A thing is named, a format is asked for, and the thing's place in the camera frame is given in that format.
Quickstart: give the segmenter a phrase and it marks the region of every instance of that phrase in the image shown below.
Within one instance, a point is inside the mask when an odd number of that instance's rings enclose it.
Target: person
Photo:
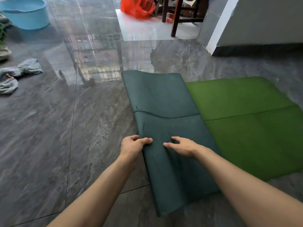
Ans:
[[[303,203],[297,199],[243,171],[205,146],[186,138],[172,139],[179,144],[163,145],[199,160],[247,226],[303,226]],[[124,138],[117,160],[48,227],[102,226],[143,146],[152,141],[151,138],[140,139],[138,135]]]

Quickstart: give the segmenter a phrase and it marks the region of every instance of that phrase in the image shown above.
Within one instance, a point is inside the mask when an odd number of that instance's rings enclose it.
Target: wooden chair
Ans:
[[[196,1],[195,8],[191,7],[182,7],[183,0],[177,0],[176,7],[169,6],[169,0],[163,0],[163,13],[162,13],[162,22],[166,22],[166,15],[167,12],[171,9],[175,8],[175,19],[172,23],[172,31],[171,31],[171,37],[176,36],[176,31],[178,27],[178,23],[183,22],[203,22],[204,18],[196,18],[198,13],[198,8],[201,0]],[[181,10],[194,10],[194,17],[193,18],[186,18],[186,19],[180,19],[180,13]]]

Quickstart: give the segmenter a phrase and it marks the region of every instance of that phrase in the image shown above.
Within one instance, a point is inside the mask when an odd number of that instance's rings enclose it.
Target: gray marble floor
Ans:
[[[119,0],[48,0],[52,25],[8,30],[13,57],[43,74],[0,97],[0,226],[46,226],[118,156],[137,132],[124,70],[177,72],[185,81],[263,76],[303,108],[303,55],[211,57],[195,40],[123,41]],[[303,172],[269,181],[303,201]],[[222,194],[155,215],[143,157],[105,226],[243,226]]]

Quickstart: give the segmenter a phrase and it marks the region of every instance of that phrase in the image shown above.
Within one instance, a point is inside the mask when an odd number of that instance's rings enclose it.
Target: crumpled cloth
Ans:
[[[12,94],[18,87],[18,81],[15,77],[22,77],[26,74],[38,75],[42,73],[40,63],[35,58],[23,61],[16,67],[0,69],[0,94]]]

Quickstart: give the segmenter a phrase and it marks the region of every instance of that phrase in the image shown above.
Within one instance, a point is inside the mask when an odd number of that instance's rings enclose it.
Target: cloth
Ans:
[[[261,180],[303,169],[303,112],[269,80],[186,85],[225,159]]]
[[[31,58],[23,61],[16,67],[0,69],[0,94],[12,94],[18,87],[18,81],[15,77],[24,75],[38,75],[42,73],[40,63],[37,59]]]
[[[181,75],[124,71],[122,76],[139,136],[153,138],[144,146],[143,157],[157,214],[169,214],[219,191],[196,159],[163,146],[172,142],[172,136],[180,136],[220,154]]]

